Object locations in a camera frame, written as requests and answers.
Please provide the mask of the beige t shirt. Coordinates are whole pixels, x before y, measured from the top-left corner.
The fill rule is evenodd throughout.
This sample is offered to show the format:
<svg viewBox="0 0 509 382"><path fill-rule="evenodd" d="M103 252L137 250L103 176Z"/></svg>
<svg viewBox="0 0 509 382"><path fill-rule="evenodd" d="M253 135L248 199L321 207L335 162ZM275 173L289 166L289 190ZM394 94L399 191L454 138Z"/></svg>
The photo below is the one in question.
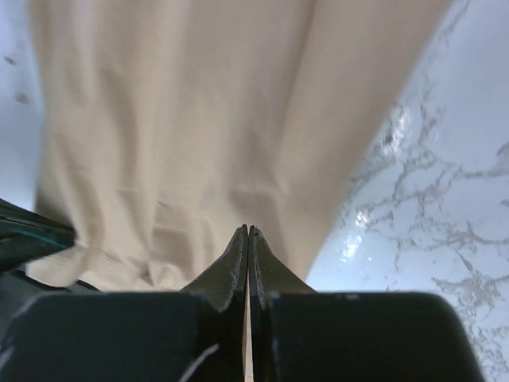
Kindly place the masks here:
<svg viewBox="0 0 509 382"><path fill-rule="evenodd" d="M174 290L242 224L305 277L447 1L31 1L52 287Z"/></svg>

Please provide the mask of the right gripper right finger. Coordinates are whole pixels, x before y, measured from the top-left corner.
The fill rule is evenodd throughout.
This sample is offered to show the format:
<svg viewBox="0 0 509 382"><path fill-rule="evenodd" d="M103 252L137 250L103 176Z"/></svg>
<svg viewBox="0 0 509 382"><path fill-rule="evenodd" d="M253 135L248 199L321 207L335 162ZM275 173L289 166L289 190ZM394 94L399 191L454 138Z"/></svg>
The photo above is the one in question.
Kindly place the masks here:
<svg viewBox="0 0 509 382"><path fill-rule="evenodd" d="M249 231L257 381L481 381L454 309L421 292L323 293Z"/></svg>

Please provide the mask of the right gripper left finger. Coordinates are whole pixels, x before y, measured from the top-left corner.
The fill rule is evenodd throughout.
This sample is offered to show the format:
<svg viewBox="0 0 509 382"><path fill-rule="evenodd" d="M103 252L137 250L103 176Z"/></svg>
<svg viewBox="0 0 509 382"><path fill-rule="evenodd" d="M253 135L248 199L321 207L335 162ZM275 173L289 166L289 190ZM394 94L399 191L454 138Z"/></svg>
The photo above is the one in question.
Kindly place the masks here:
<svg viewBox="0 0 509 382"><path fill-rule="evenodd" d="M189 285L31 298L1 341L4 381L241 381L247 228Z"/></svg>

